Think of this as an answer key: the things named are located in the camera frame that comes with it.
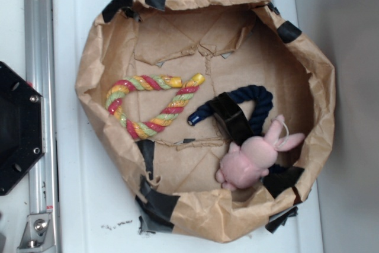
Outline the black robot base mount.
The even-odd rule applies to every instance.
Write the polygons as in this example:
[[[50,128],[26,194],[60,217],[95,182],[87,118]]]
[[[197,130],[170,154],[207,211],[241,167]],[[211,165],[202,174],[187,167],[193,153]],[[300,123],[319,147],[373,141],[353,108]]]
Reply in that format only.
[[[44,154],[41,95],[1,62],[1,196]]]

